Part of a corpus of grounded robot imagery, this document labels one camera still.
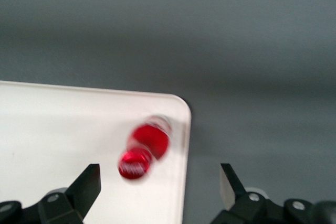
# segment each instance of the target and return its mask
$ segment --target screw head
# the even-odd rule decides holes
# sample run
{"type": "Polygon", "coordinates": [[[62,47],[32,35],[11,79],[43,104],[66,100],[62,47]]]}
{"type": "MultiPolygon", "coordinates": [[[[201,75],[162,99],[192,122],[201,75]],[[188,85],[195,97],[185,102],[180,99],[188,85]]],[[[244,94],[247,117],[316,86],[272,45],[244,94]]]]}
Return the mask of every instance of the screw head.
{"type": "Polygon", "coordinates": [[[260,200],[260,198],[259,198],[259,196],[257,194],[249,194],[248,197],[252,201],[259,201],[260,200]]]}
{"type": "Polygon", "coordinates": [[[293,207],[295,208],[295,209],[298,209],[298,210],[305,210],[305,206],[304,206],[304,204],[302,204],[301,202],[299,202],[299,201],[294,201],[293,202],[293,207]]]}
{"type": "Polygon", "coordinates": [[[54,195],[51,195],[51,196],[47,199],[47,201],[48,201],[48,202],[54,202],[54,201],[56,201],[58,198],[59,198],[59,195],[58,195],[58,194],[54,194],[54,195]]]}
{"type": "Polygon", "coordinates": [[[3,207],[0,208],[0,212],[8,211],[12,208],[12,204],[6,204],[3,207]]]}

